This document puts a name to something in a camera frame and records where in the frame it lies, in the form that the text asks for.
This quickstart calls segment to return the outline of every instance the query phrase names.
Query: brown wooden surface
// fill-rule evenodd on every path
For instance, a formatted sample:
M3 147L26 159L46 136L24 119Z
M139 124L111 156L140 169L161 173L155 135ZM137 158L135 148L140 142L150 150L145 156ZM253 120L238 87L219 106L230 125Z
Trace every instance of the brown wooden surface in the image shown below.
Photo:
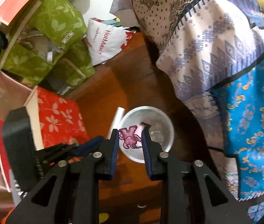
M117 107L126 112L139 106L164 111L175 127L170 153L184 161L212 164L203 133L191 112L176 98L169 77L152 65L141 33L69 97L76 100L89 136L106 137ZM106 223L153 223L160 217L161 182L151 182L144 164L129 160L119 150L115 179L100 183L100 209L110 214ZM137 204L147 205L139 209Z

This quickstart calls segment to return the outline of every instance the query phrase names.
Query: red floral box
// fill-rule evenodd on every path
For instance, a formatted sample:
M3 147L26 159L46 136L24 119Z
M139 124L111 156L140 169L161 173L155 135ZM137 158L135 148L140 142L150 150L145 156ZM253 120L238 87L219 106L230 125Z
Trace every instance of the red floral box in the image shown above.
M89 140L76 102L36 86L25 107L36 150L62 142L83 144Z

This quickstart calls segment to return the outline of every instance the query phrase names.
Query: white plastic bag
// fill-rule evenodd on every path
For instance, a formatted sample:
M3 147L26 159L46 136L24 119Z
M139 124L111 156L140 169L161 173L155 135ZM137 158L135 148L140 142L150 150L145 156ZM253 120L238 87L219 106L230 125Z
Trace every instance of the white plastic bag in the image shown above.
M134 31L117 28L90 19L87 39L93 66L111 59L127 45Z

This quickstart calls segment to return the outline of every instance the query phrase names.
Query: wooden floor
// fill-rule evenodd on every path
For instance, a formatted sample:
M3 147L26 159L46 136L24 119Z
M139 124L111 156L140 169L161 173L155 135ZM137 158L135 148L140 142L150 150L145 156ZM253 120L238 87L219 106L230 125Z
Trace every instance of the wooden floor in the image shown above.
M211 164L198 122L176 98L168 76L150 62L141 33L134 34L122 52L95 69L96 73L70 95L78 102L91 138L106 137L117 107L128 112L153 106L173 122L175 141L170 153L183 161L201 159ZM110 214L106 223L157 222L161 182L148 180L144 164L119 152L115 179L100 183L100 209ZM147 207L140 209L137 204Z

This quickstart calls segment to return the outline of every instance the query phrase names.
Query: bowl rim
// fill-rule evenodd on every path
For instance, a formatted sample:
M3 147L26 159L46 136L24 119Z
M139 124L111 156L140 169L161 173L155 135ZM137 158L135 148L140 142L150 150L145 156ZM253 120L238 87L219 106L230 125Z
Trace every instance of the bowl rim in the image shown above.
M170 136L169 136L169 143L166 147L166 149L164 150L165 152L169 152L169 150L171 149L172 145L173 145L173 140L174 140L174 127L173 127L173 123L171 121L171 119L169 118L169 116L167 114L165 114L162 110L152 107L152 106L140 106L134 109L131 109L128 113L126 113L123 118L121 119L121 121L118 124L118 130L121 129L122 123L133 113L135 113L136 111L140 111L140 110L152 110L155 111L159 114L161 114L165 120L167 121L169 128L170 128ZM138 163L144 163L144 160L139 160L138 158L135 158L131 155L126 154L125 152L122 151L122 153L129 158L132 161L138 162Z

